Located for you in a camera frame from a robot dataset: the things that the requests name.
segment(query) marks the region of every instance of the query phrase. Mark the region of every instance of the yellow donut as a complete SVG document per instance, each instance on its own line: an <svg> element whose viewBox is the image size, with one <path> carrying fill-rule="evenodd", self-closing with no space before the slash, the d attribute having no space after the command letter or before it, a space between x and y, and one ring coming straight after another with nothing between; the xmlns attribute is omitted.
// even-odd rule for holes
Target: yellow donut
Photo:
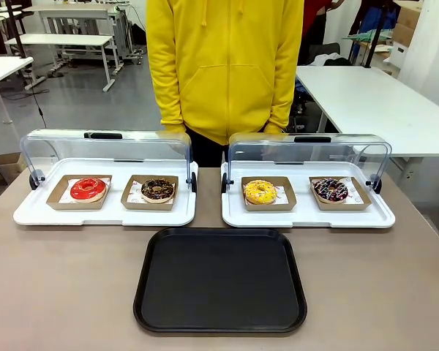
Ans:
<svg viewBox="0 0 439 351"><path fill-rule="evenodd" d="M250 181L245 186L244 194L255 205L268 205L277 199L277 190L268 181Z"/></svg>

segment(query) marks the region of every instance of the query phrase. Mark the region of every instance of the clear plastic lid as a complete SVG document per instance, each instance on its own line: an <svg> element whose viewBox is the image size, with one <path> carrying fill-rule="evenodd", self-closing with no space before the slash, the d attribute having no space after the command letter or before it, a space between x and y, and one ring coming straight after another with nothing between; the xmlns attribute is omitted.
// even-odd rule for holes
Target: clear plastic lid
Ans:
<svg viewBox="0 0 439 351"><path fill-rule="evenodd" d="M347 162L360 168L366 185L378 192L390 155L390 144L375 135L235 134L230 138L227 184L233 180L235 167L250 162L263 162L264 167Z"/></svg>
<svg viewBox="0 0 439 351"><path fill-rule="evenodd" d="M173 162L185 167L191 183L190 138L184 133L38 129L23 137L20 147L35 186L64 159Z"/></svg>

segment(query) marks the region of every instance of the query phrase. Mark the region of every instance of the person in red shirt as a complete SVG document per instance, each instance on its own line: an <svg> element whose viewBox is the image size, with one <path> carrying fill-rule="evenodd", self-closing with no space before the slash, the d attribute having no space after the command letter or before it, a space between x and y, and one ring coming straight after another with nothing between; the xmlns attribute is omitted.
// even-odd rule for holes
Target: person in red shirt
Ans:
<svg viewBox="0 0 439 351"><path fill-rule="evenodd" d="M322 45L327 22L327 11L340 7L345 0L306 0L302 23L302 41L298 64L308 64L310 45Z"/></svg>

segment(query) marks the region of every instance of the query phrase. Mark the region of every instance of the hoodie drawstring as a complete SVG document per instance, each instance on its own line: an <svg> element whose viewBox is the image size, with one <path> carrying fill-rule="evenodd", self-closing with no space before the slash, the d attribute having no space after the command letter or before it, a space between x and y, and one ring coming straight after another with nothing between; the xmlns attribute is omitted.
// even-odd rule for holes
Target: hoodie drawstring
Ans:
<svg viewBox="0 0 439 351"><path fill-rule="evenodd" d="M239 0L239 13L244 14L244 2L245 0ZM203 17L202 27L206 27L206 9L208 8L208 0L203 0Z"/></svg>
<svg viewBox="0 0 439 351"><path fill-rule="evenodd" d="M206 27L206 8L208 6L208 0L203 0L203 18L202 27Z"/></svg>

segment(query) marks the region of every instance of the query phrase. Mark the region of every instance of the yellow jacket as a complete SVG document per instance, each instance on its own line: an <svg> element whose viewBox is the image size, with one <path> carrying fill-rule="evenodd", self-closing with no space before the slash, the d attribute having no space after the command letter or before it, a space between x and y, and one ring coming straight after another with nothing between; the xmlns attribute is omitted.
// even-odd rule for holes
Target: yellow jacket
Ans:
<svg viewBox="0 0 439 351"><path fill-rule="evenodd" d="M148 0L148 55L161 123L225 145L281 132L293 101L304 0Z"/></svg>

